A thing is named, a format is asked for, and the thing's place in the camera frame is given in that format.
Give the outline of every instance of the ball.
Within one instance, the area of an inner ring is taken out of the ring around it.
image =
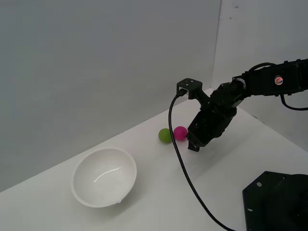
[[[188,133],[187,129],[182,126],[176,127],[173,131],[174,138],[177,139],[178,141],[184,141],[187,133]]]
[[[170,131],[167,128],[163,128],[159,131],[158,138],[163,143],[171,143],[172,141]]]

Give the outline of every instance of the red sticker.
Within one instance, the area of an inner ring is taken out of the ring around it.
[[[275,84],[281,85],[283,83],[283,78],[281,76],[276,76],[275,78]]]

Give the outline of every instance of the bowl rim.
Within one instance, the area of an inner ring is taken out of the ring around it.
[[[81,165],[81,163],[87,159],[90,155],[92,155],[93,153],[96,153],[98,151],[101,151],[101,150],[106,150],[106,149],[115,149],[115,150],[118,150],[122,153],[124,153],[126,156],[128,156],[133,164],[133,168],[134,168],[134,175],[133,175],[133,182],[131,184],[131,186],[123,193],[122,195],[122,198],[119,198],[118,200],[116,201],[111,201],[111,202],[107,202],[107,203],[103,203],[103,204],[99,204],[99,205],[93,205],[93,204],[90,204],[88,202],[85,202],[84,200],[82,200],[76,193],[75,191],[75,188],[74,188],[74,179],[75,179],[75,175],[76,175],[76,171],[78,169],[78,167]],[[115,147],[103,147],[103,148],[98,148],[98,149],[95,149],[95,150],[92,150],[89,154],[87,154],[85,157],[83,157],[79,163],[77,164],[77,166],[75,167],[75,170],[73,172],[73,176],[71,178],[71,190],[72,190],[72,193],[74,195],[74,197],[83,205],[85,206],[88,206],[88,207],[92,207],[92,208],[102,208],[102,207],[107,207],[107,206],[110,206],[110,205],[114,205],[114,204],[117,204],[117,203],[120,203],[125,197],[126,195],[130,192],[130,190],[132,189],[132,187],[134,186],[135,184],[135,181],[136,181],[136,177],[137,177],[137,166],[136,166],[136,162],[134,160],[134,158],[128,153],[126,152],[125,150],[122,150],[122,149],[119,149],[119,148],[115,148]]]

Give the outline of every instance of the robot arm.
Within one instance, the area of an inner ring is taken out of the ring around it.
[[[283,96],[308,89],[308,59],[286,61],[279,65],[259,64],[241,76],[233,77],[232,82],[221,84],[210,97],[202,91],[202,83],[194,79],[187,78],[179,82],[177,93],[181,89],[187,90],[188,99],[196,99],[201,105],[200,112],[188,127],[187,134],[188,149],[197,152],[213,138],[222,135],[236,115],[236,107],[252,95],[280,95],[286,107],[308,110],[286,105]]]

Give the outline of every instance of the white bowl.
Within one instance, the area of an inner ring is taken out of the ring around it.
[[[83,205],[106,207],[122,201],[136,176],[136,163],[130,154],[117,148],[103,148],[79,163],[72,177],[72,192]]]

